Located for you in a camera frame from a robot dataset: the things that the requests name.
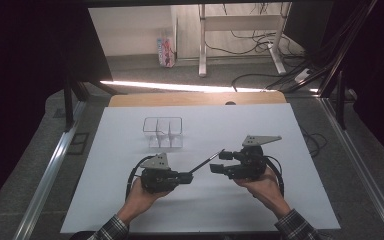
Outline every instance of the checkered sleeve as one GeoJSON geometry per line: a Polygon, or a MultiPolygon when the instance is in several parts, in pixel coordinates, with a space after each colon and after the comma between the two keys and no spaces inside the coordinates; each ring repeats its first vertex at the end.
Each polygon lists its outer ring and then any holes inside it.
{"type": "Polygon", "coordinates": [[[275,224],[285,240],[319,240],[317,230],[313,228],[295,209],[275,224]]]}
{"type": "Polygon", "coordinates": [[[88,240],[116,240],[125,239],[129,229],[127,226],[114,215],[107,223],[93,234],[88,240]]]}

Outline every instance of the dark wall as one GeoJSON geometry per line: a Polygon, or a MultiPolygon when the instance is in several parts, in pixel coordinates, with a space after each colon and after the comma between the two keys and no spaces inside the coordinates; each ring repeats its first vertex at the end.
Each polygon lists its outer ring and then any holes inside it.
{"type": "Polygon", "coordinates": [[[0,188],[66,77],[112,79],[87,8],[0,1],[0,188]]]}
{"type": "Polygon", "coordinates": [[[384,1],[377,1],[344,67],[347,85],[358,96],[355,111],[384,145],[384,1]]]}

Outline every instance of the white tabletop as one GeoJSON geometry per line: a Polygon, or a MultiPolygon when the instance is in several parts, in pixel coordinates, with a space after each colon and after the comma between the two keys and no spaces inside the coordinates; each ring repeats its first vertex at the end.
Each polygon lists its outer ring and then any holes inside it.
{"type": "MultiPolygon", "coordinates": [[[[247,135],[282,137],[262,148],[282,165],[285,199],[315,228],[339,228],[292,108],[285,103],[106,108],[61,232],[95,231],[105,224],[123,205],[128,175],[140,159],[167,152],[172,170],[187,172],[223,148],[239,151],[247,135]],[[181,117],[183,147],[149,148],[142,132],[146,117],[181,117]]],[[[229,164],[218,158],[212,163],[229,164]]],[[[275,222],[274,214],[246,189],[206,165],[194,173],[191,184],[178,186],[133,220],[130,231],[276,231],[275,222]]]]}

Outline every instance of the gray carpet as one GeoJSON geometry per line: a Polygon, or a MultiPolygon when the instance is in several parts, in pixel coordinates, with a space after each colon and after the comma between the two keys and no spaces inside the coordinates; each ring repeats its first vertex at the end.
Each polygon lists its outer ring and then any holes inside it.
{"type": "MultiPolygon", "coordinates": [[[[142,59],[142,64],[124,60],[109,59],[114,79],[155,81],[162,83],[181,83],[199,85],[230,86],[231,81],[247,73],[273,73],[274,66],[266,64],[264,59],[249,60],[212,60],[207,78],[199,78],[196,62],[181,62],[171,69],[155,67],[152,60],[142,59]]],[[[262,88],[273,79],[262,77],[246,78],[238,82],[240,87],[262,88]]],[[[85,140],[85,145],[73,144],[61,166],[55,184],[43,208],[42,214],[31,235],[31,239],[68,239],[70,236],[59,234],[71,197],[87,159],[93,137],[97,130],[104,107],[110,95],[92,85],[87,85],[92,96],[87,103],[80,125],[77,129],[77,142],[85,140]]],[[[356,174],[349,157],[333,130],[320,101],[310,97],[306,86],[295,94],[287,96],[298,123],[309,134],[320,134],[327,139],[327,145],[314,157],[314,164],[332,203],[341,230],[323,231],[335,239],[384,239],[384,224],[372,204],[360,178],[356,174]]],[[[117,87],[120,92],[130,94],[141,92],[165,92],[165,90],[117,87]]],[[[5,186],[0,191],[0,239],[11,239],[32,198],[34,191],[51,158],[65,127],[65,119],[54,117],[63,109],[63,95],[59,92],[48,99],[46,114],[29,147],[20,159],[5,186]]],[[[346,104],[347,131],[359,149],[363,159],[384,192],[384,148],[352,109],[352,102],[346,104]]],[[[320,145],[324,139],[315,136],[320,145]]],[[[308,141],[309,151],[315,145],[308,141]]]]}

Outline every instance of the human hand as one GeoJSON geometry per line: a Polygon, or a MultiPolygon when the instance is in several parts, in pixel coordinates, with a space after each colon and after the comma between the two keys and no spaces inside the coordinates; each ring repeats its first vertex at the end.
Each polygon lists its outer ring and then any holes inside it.
{"type": "Polygon", "coordinates": [[[126,199],[123,207],[118,211],[117,216],[124,224],[129,225],[130,222],[146,212],[152,204],[161,197],[166,196],[170,192],[149,193],[142,188],[140,177],[133,181],[132,189],[126,199]]]}
{"type": "Polygon", "coordinates": [[[269,167],[259,179],[234,179],[237,185],[246,188],[254,197],[270,209],[278,219],[286,216],[290,211],[288,203],[280,193],[276,175],[269,167]]]}

